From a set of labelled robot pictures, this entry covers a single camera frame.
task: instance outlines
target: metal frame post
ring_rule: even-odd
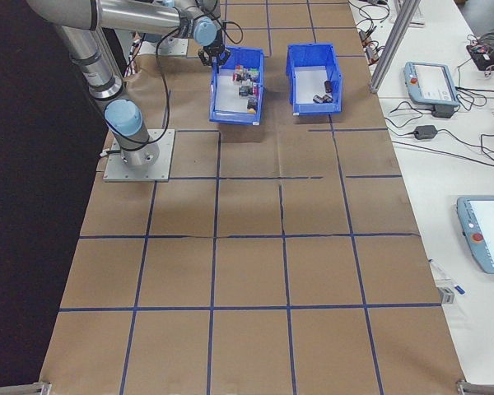
[[[0,387],[0,395],[49,395],[51,384],[34,383],[27,385],[13,385]]]
[[[395,20],[394,27],[384,46],[383,53],[380,55],[377,67],[371,77],[371,93],[377,93],[379,91],[380,84],[384,80],[384,77],[386,77],[389,66],[392,63],[392,60],[394,60],[395,53],[403,40],[406,29],[410,26],[410,22],[412,21],[420,1],[421,0],[404,0],[403,6],[399,10],[397,19]]]
[[[476,385],[460,380],[457,383],[459,395],[470,393],[479,395],[494,395],[494,385]]]

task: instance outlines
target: blue plastic bin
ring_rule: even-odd
[[[216,66],[212,67],[212,79],[211,79],[211,102],[210,102],[210,121],[218,123],[237,123],[240,125],[260,125],[260,119],[262,118],[262,101],[263,101],[263,50],[256,48],[245,47],[227,47],[231,51],[231,56],[227,62],[220,67],[219,73]],[[259,70],[259,94],[258,94],[258,110],[256,114],[249,114],[247,112],[247,101],[245,106],[241,107],[243,101],[239,99],[238,87],[232,84],[232,73],[236,65],[241,64],[246,68],[257,68]],[[220,85],[218,84],[218,78],[229,77],[231,84],[228,85],[228,81],[221,79],[221,82],[225,82],[226,86],[221,85],[222,89],[219,91]],[[234,111],[231,108],[238,107],[238,110]]]
[[[343,75],[331,44],[290,44],[287,48],[286,74],[291,84],[289,102],[293,105],[293,115],[340,113]],[[315,95],[325,95],[326,78],[333,88],[330,94],[333,103],[315,103]]]

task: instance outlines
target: metal base plate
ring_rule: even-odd
[[[161,56],[186,56],[189,50],[189,39],[175,39],[175,43],[169,47],[160,49]],[[153,55],[156,53],[156,44],[145,41],[139,49],[140,55]]]
[[[149,129],[151,139],[158,138],[163,129]],[[159,145],[159,157],[153,165],[142,168],[132,168],[124,163],[120,154],[112,154],[106,164],[104,181],[108,182],[132,182],[132,181],[160,181],[167,182],[170,177],[170,165],[172,164],[172,152],[174,150],[175,130],[167,129],[165,136],[157,142]],[[112,144],[112,150],[119,150],[116,140]]]

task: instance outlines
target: white table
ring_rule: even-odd
[[[352,2],[359,6],[364,4],[355,0]],[[403,79],[406,62],[447,64],[457,84],[456,67],[469,58],[465,46],[468,44],[467,35],[472,31],[453,0],[421,0],[420,7],[426,27],[408,28],[379,90],[385,116],[400,101],[408,99]],[[352,10],[356,21],[360,21],[362,17],[357,10]],[[382,10],[374,10],[374,7],[367,7],[366,10],[372,16],[384,15]],[[380,24],[372,39],[384,45],[392,25],[389,19]],[[494,89],[494,73],[486,79],[472,61],[468,62],[461,67],[461,86]],[[397,121],[408,118],[394,117]],[[411,132],[417,125],[425,124],[435,125],[437,129],[447,128],[457,137],[479,143],[481,133],[494,134],[494,100],[489,100],[486,107],[475,108],[468,113],[462,109],[451,119],[433,118],[425,114],[407,127],[395,131]],[[433,140],[423,143],[412,137],[391,136],[393,141],[487,160],[445,133],[439,133]],[[494,168],[397,144],[394,147],[427,256],[466,290],[465,295],[455,294],[453,304],[443,306],[465,378],[471,383],[494,384],[494,275],[482,272],[473,260],[455,212],[455,202],[459,196],[494,194]],[[435,278],[440,279],[439,274],[435,273]]]

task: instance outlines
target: robotic arm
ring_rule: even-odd
[[[86,78],[89,92],[121,147],[121,159],[141,171],[153,166],[159,147],[128,98],[123,78],[102,27],[139,30],[154,35],[193,38],[204,49],[203,64],[222,65],[228,59],[223,44],[219,0],[170,0],[157,5],[133,0],[26,0],[55,30]]]

